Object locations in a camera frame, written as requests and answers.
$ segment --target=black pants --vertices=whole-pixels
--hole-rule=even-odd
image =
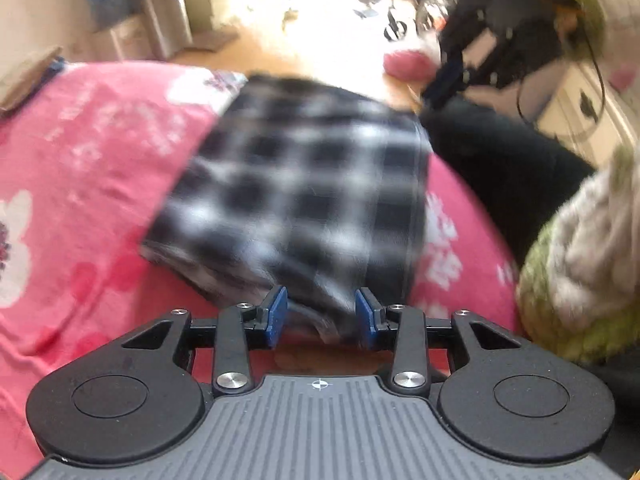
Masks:
[[[520,266],[543,225],[594,172],[557,141],[463,98],[421,121],[434,152],[478,196]]]
[[[533,128],[457,98],[422,118],[434,151],[482,201],[522,265],[542,226],[594,169]],[[618,404],[600,458],[629,478],[640,446],[640,350],[591,367]]]

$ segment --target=metal screw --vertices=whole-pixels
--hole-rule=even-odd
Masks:
[[[418,372],[400,372],[394,376],[394,382],[403,388],[418,388],[427,382],[427,379]]]
[[[219,375],[216,379],[218,386],[221,388],[227,388],[229,390],[237,390],[246,386],[249,379],[246,375],[239,372],[227,372],[226,374]]]

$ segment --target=crosshair marking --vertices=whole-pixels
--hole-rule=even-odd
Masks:
[[[318,379],[317,381],[309,383],[309,386],[313,386],[316,390],[324,390],[326,387],[332,386],[332,384],[328,383],[324,379]]]

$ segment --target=ribbed gray surface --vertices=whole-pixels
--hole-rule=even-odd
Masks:
[[[83,470],[49,460],[31,480],[609,480],[596,458],[533,468],[492,462],[449,435],[428,405],[384,392],[373,377],[267,377],[214,403],[176,449],[148,462]]]

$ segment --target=round black pad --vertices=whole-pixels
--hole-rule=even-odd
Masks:
[[[87,465],[154,456],[204,415],[200,385],[171,355],[110,344],[41,380],[27,401],[46,454]]]
[[[562,384],[537,375],[509,377],[494,388],[495,400],[515,415],[538,418],[561,412],[569,402]]]
[[[480,350],[443,385],[438,410],[471,446],[513,462],[597,450],[614,416],[596,377],[534,345]]]
[[[135,412],[145,403],[148,390],[141,381],[123,375],[106,375],[80,384],[73,394],[76,408],[97,418],[117,418]]]

